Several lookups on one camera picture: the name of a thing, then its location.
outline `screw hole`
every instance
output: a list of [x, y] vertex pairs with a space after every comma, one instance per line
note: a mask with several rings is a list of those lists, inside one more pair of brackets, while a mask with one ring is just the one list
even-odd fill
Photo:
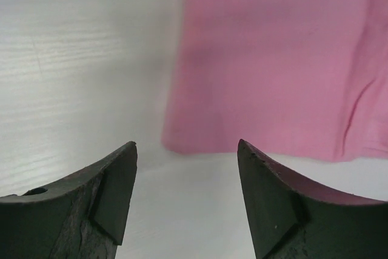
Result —
[[27, 191], [25, 194], [23, 194], [23, 196], [26, 196], [26, 195], [42, 194], [42, 193], [45, 193], [46, 191], [47, 191], [46, 188], [44, 188], [44, 187], [38, 187], [38, 188], [35, 188], [35, 189], [32, 189], [32, 190]]

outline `black plastic part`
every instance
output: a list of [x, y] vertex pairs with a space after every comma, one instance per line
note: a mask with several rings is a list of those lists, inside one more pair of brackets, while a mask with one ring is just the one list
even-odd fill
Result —
[[257, 259], [388, 258], [388, 203], [331, 189], [241, 140], [238, 164]]
[[129, 142], [63, 179], [0, 198], [0, 258], [114, 259], [136, 162]]

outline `folded cloth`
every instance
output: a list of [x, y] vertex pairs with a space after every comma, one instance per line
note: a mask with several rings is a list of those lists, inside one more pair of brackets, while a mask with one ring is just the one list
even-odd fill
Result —
[[388, 158], [388, 0], [185, 0], [162, 142]]

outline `tabletop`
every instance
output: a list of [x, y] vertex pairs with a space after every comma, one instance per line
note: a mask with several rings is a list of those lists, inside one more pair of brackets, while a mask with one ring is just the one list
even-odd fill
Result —
[[[236, 154], [160, 143], [182, 0], [0, 0], [0, 196], [138, 144], [123, 258], [254, 258]], [[388, 161], [270, 155], [318, 182], [388, 200]]]

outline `white wooden surface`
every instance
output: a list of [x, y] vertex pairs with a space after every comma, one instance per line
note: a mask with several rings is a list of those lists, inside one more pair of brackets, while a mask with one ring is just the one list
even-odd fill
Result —
[[[0, 196], [87, 166], [129, 140], [139, 171], [117, 258], [254, 258], [236, 155], [159, 142], [180, 0], [0, 0]], [[324, 184], [388, 200], [388, 161], [274, 155]]]

